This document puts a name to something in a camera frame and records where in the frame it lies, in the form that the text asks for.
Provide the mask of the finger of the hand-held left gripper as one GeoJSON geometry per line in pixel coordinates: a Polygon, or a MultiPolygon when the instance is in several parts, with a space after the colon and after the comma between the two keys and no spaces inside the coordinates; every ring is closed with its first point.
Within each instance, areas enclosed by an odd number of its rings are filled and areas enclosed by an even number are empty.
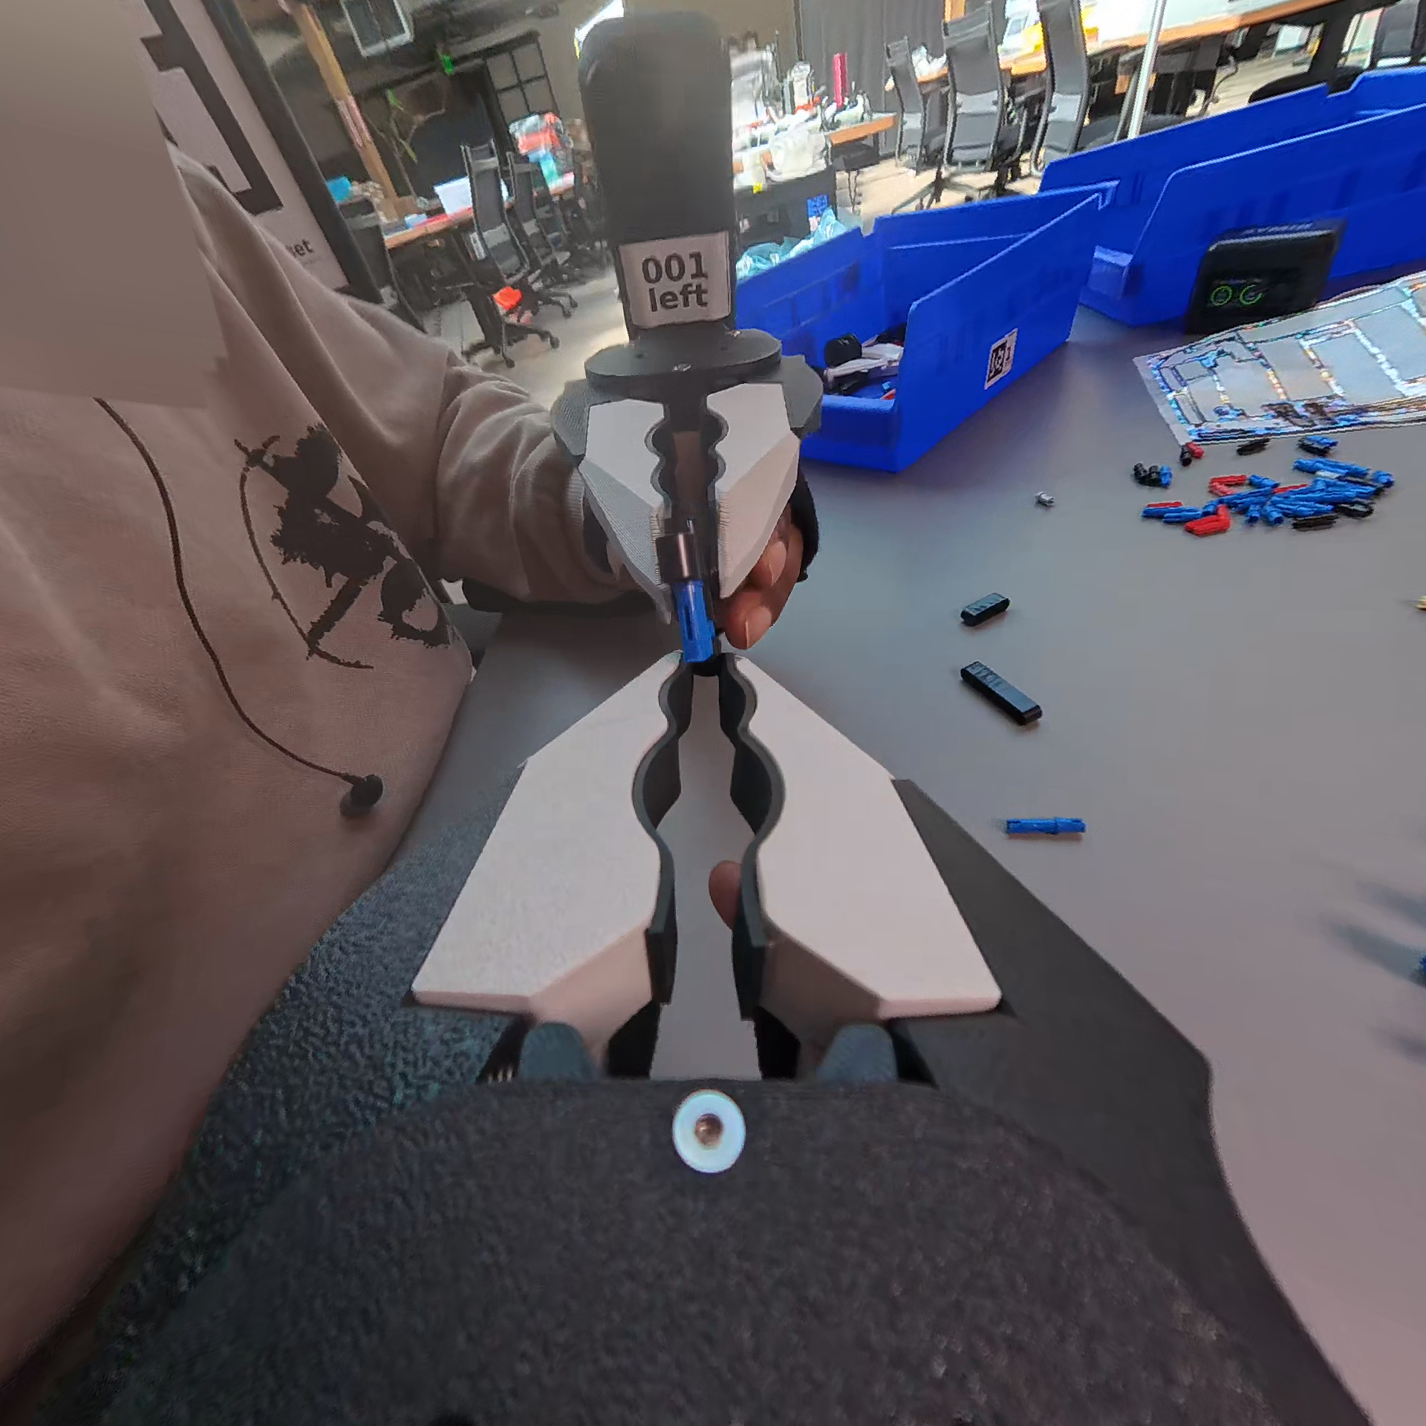
{"type": "Polygon", "coordinates": [[[672,617],[672,597],[655,553],[672,514],[662,485],[665,458],[653,446],[665,408],[624,397],[594,403],[587,419],[579,473],[611,565],[650,597],[658,617],[672,617]]]}
{"type": "Polygon", "coordinates": [[[738,383],[706,395],[711,478],[704,488],[701,541],[716,597],[730,597],[752,573],[789,504],[799,458],[782,385],[738,383]]]}

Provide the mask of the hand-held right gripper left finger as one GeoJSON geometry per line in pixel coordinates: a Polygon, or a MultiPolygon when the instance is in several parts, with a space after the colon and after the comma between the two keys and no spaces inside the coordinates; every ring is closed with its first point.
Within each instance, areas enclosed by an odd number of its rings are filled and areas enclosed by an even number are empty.
{"type": "Polygon", "coordinates": [[[662,823],[682,792],[691,666],[669,653],[526,758],[416,972],[421,1006],[570,1026],[648,1077],[677,958],[662,823]]]}

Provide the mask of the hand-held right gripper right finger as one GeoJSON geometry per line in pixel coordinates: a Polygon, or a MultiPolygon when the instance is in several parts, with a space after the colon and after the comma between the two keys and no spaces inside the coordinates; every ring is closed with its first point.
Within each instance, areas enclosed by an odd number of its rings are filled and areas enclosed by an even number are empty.
{"type": "Polygon", "coordinates": [[[850,1025],[995,1011],[998,986],[893,773],[743,655],[718,670],[750,833],[733,974],[760,1076],[850,1025]]]}

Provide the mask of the long black brick beam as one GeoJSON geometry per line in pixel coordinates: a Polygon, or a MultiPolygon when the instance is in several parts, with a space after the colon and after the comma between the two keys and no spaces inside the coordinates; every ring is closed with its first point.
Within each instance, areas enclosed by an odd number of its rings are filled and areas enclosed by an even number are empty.
{"type": "Polygon", "coordinates": [[[1042,706],[1035,699],[983,661],[962,665],[959,678],[1015,724],[1028,726],[1042,719],[1042,706]]]}

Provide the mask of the grey desk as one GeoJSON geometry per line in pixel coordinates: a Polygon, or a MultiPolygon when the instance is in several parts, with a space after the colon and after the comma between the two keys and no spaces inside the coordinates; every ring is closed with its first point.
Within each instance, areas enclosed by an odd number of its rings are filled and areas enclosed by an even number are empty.
{"type": "Polygon", "coordinates": [[[1006,972],[996,1009],[728,1082],[517,1079],[382,1137],[380,1422],[1371,1422],[1258,1252],[1200,1050],[974,836],[896,784],[1006,972]]]}

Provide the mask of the person's left hand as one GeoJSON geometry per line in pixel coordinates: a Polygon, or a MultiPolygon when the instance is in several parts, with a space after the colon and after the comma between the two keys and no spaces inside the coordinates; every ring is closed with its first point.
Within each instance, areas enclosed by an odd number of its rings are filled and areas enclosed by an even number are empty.
{"type": "Polygon", "coordinates": [[[765,548],[738,587],[718,599],[718,631],[738,651],[759,643],[782,614],[820,546],[815,497],[803,473],[796,475],[784,512],[765,548]]]}

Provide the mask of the black office chair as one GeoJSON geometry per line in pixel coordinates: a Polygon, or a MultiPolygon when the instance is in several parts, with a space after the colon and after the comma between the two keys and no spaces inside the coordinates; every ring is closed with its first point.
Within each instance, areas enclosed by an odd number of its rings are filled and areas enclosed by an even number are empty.
{"type": "Polygon", "coordinates": [[[528,159],[517,154],[507,157],[511,205],[531,279],[546,305],[570,317],[579,307],[577,298],[565,290],[570,254],[558,213],[550,201],[541,198],[543,188],[538,178],[541,178],[540,169],[528,159]]]}
{"type": "Polygon", "coordinates": [[[1001,69],[1005,3],[967,3],[964,13],[942,26],[949,79],[947,127],[938,172],[988,172],[991,183],[979,198],[1001,198],[1022,176],[1025,113],[1010,96],[1001,69]]]}
{"type": "Polygon", "coordinates": [[[1081,145],[1093,84],[1079,1],[1039,1],[1044,98],[1030,164],[1037,172],[1081,145]]]}
{"type": "Polygon", "coordinates": [[[944,57],[905,37],[884,47],[888,81],[898,105],[896,159],[910,171],[935,167],[947,135],[950,76],[944,57]]]}
{"type": "Polygon", "coordinates": [[[546,290],[526,252],[519,222],[511,220],[494,152],[470,144],[460,152],[472,198],[468,303],[480,330],[480,339],[465,352],[489,351],[504,368],[512,368],[512,349],[526,337],[558,347],[558,337],[538,322],[543,308],[560,307],[558,293],[546,290]]]}

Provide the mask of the light blue plastic bag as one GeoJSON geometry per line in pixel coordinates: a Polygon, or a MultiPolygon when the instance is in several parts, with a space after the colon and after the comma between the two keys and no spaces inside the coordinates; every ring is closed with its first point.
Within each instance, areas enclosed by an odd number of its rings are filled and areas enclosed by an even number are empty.
{"type": "Polygon", "coordinates": [[[860,232],[860,225],[847,225],[842,222],[835,208],[826,208],[815,218],[809,230],[801,237],[782,237],[777,240],[748,244],[736,259],[736,281],[745,281],[759,273],[767,273],[770,268],[787,261],[789,257],[801,256],[849,232],[860,232]]]}

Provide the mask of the blue bin with pieces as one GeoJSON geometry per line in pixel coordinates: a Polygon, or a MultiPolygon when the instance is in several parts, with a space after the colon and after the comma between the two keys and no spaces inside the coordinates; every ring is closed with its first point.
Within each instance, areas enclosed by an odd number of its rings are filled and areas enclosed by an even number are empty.
{"type": "Polygon", "coordinates": [[[826,393],[803,451],[898,473],[1059,347],[1112,184],[877,217],[738,279],[736,315],[821,363],[833,337],[901,329],[891,397],[826,393]]]}

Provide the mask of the white sign with black squares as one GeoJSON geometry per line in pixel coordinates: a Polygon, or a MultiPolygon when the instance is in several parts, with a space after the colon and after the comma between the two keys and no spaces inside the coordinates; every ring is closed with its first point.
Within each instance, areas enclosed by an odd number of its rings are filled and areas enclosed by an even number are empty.
{"type": "Polygon", "coordinates": [[[314,276],[351,290],[353,247],[236,3],[119,3],[159,125],[314,276]]]}

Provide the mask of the person's torso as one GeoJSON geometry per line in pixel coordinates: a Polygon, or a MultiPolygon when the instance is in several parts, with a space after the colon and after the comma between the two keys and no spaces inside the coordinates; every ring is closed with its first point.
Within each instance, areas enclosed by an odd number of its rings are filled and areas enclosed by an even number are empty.
{"type": "Polygon", "coordinates": [[[351,298],[173,166],[225,337],[200,405],[3,391],[3,1379],[387,862],[472,675],[309,398],[351,298]]]}

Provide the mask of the pile of blue red pins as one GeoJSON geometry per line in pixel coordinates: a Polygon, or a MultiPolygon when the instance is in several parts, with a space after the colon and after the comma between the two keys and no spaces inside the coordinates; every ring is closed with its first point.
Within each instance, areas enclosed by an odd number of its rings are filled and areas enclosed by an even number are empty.
{"type": "Polygon", "coordinates": [[[1195,539],[1237,527],[1309,532],[1370,519],[1397,487],[1393,471],[1344,458],[1341,441],[1327,432],[1290,441],[1256,436],[1232,453],[1237,468],[1212,468],[1202,478],[1191,470],[1207,446],[1195,439],[1181,446],[1176,466],[1134,463],[1130,476],[1146,495],[1137,519],[1195,539]]]}

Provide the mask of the small black box device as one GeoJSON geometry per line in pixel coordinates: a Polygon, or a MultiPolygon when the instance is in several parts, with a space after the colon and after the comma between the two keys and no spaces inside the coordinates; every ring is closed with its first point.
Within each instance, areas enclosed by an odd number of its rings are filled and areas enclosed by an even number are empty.
{"type": "Polygon", "coordinates": [[[1346,225],[1346,218],[1312,218],[1225,230],[1200,259],[1181,329],[1220,332],[1314,307],[1346,225]]]}

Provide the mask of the silver sticker sheet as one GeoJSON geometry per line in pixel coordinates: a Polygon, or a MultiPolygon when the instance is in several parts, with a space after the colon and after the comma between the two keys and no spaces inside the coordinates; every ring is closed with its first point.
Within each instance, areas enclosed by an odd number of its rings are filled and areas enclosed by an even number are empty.
{"type": "Polygon", "coordinates": [[[1424,420],[1424,271],[1134,359],[1178,439],[1424,420]]]}

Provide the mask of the empty blue bin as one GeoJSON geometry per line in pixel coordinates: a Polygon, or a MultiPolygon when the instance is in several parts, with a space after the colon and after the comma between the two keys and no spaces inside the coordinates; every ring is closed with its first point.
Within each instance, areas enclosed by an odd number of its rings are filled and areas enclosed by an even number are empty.
{"type": "Polygon", "coordinates": [[[1039,193],[1108,184],[1081,303],[1130,327],[1183,317],[1222,232],[1341,218],[1331,278],[1424,257],[1424,71],[1373,69],[1051,162],[1039,193]]]}

